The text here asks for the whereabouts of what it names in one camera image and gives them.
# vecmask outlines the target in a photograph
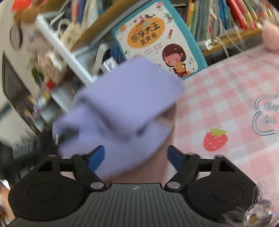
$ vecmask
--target cartoon girl's face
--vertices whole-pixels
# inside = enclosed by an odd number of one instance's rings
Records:
[[[183,53],[167,56],[165,57],[165,63],[167,63],[169,66],[175,66],[181,61],[182,56]]]

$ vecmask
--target gingham pattern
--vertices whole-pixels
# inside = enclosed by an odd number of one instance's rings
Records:
[[[279,93],[279,54],[263,46],[246,54],[278,67],[239,54],[187,78],[186,92],[177,102],[174,145],[184,153],[197,153],[203,158],[223,154],[252,180],[271,177],[279,185],[279,137],[260,136],[252,130],[255,100]],[[276,117],[279,110],[264,110],[267,101],[261,101],[259,109]],[[259,127],[279,129],[279,115],[277,120],[266,124],[262,117]],[[218,126],[228,132],[228,141],[218,151],[208,152],[203,147],[204,137]]]

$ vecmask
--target round wall clock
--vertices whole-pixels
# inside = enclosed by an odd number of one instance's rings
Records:
[[[13,25],[10,30],[10,43],[13,49],[18,50],[22,46],[23,34],[20,26]]]

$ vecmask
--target gray ribbed plate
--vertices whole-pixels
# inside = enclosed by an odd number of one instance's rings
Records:
[[[91,193],[75,213],[50,222],[15,219],[10,227],[216,227],[191,210],[179,193],[160,184],[112,184]]]

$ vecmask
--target plush toy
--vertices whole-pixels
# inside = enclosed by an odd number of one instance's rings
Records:
[[[262,36],[266,48],[279,53],[279,27],[267,20],[264,21]]]

